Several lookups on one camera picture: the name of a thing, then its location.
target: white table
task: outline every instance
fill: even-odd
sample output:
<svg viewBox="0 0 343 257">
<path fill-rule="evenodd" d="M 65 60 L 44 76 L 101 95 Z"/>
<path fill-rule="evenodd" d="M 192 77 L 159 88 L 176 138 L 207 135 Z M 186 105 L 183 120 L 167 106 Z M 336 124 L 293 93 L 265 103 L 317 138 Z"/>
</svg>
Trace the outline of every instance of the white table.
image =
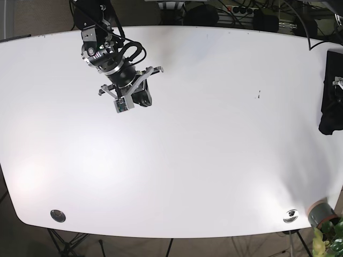
<svg viewBox="0 0 343 257">
<path fill-rule="evenodd" d="M 117 114 L 80 32 L 0 44 L 0 162 L 26 224 L 113 236 L 225 237 L 309 226 L 343 184 L 343 132 L 324 136 L 326 51 L 226 28 L 129 27 L 153 106 Z M 50 211 L 61 210 L 64 223 Z M 297 209 L 299 218 L 283 221 Z"/>
</svg>

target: leaf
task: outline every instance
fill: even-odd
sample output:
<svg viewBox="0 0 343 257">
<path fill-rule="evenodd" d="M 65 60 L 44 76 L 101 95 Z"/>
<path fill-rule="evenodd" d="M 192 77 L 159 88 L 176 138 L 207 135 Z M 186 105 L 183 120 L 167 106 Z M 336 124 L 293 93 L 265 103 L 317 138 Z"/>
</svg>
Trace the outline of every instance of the leaf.
<svg viewBox="0 0 343 257">
<path fill-rule="evenodd" d="M 323 233 L 329 233 L 331 229 L 333 229 L 333 224 L 331 221 L 325 221 L 322 225 L 322 232 Z"/>
<path fill-rule="evenodd" d="M 343 255 L 343 250 L 340 250 L 338 253 L 335 254 L 336 257 L 341 257 Z"/>
<path fill-rule="evenodd" d="M 343 222 L 338 223 L 335 227 L 334 227 L 334 231 L 336 232 L 336 235 L 338 237 L 343 237 Z"/>
<path fill-rule="evenodd" d="M 331 250 L 334 252 L 339 252 L 340 250 L 343 250 L 343 240 L 342 239 L 336 239 L 332 245 L 331 245 Z"/>
<path fill-rule="evenodd" d="M 318 237 L 313 239 L 313 249 L 317 254 L 324 254 L 325 253 L 325 243 Z"/>
<path fill-rule="evenodd" d="M 320 240 L 323 240 L 323 233 L 319 229 L 314 228 L 314 232 L 315 232 L 315 237 L 316 238 L 319 238 Z"/>
</svg>

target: metal bracket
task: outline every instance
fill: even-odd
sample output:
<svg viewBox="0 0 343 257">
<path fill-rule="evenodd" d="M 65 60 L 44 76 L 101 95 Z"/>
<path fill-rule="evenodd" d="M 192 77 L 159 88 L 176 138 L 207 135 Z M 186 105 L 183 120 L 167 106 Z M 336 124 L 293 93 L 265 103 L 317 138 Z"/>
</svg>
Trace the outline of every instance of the metal bracket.
<svg viewBox="0 0 343 257">
<path fill-rule="evenodd" d="M 160 66 L 156 68 L 149 67 L 149 68 L 146 68 L 146 71 L 144 72 L 138 72 L 137 75 L 139 77 L 133 83 L 131 88 L 120 98 L 118 98 L 117 95 L 112 93 L 108 88 L 109 86 L 107 85 L 103 85 L 100 87 L 101 89 L 99 90 L 99 95 L 101 96 L 103 92 L 105 92 L 109 94 L 110 96 L 112 96 L 115 99 L 114 105 L 118 113 L 130 110 L 135 107 L 135 104 L 133 103 L 133 99 L 131 95 L 134 94 L 136 90 L 141 90 L 139 89 L 139 85 L 141 85 L 148 77 L 159 72 L 164 72 L 163 68 Z"/>
<path fill-rule="evenodd" d="M 341 17 L 340 15 L 337 15 L 337 14 L 335 14 L 334 17 L 336 18 L 338 26 L 342 26 L 343 17 Z"/>
<path fill-rule="evenodd" d="M 335 86 L 339 86 L 342 90 L 343 90 L 343 78 L 341 77 L 334 77 L 334 82 L 332 83 L 332 85 Z"/>
</svg>

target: potted plant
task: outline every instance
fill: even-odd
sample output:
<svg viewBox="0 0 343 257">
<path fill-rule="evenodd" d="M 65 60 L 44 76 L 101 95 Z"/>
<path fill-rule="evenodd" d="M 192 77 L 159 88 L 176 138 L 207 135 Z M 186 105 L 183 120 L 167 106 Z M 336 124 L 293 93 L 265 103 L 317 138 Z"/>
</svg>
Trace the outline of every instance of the potted plant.
<svg viewBox="0 0 343 257">
<path fill-rule="evenodd" d="M 340 219 L 327 202 L 319 201 L 309 209 L 308 219 L 315 232 L 313 256 L 343 256 L 343 218 Z"/>
</svg>

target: plant pot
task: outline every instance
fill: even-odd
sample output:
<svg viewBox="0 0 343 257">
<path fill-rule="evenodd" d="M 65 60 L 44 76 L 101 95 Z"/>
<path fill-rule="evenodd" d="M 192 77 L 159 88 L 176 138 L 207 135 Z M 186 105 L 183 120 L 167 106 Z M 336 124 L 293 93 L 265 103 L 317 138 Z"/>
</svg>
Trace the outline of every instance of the plant pot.
<svg viewBox="0 0 343 257">
<path fill-rule="evenodd" d="M 311 226 L 318 229 L 321 229 L 322 224 L 326 221 L 331 221 L 334 225 L 336 225 L 340 220 L 331 206 L 323 200 L 314 203 L 309 208 L 307 211 L 307 217 Z"/>
</svg>

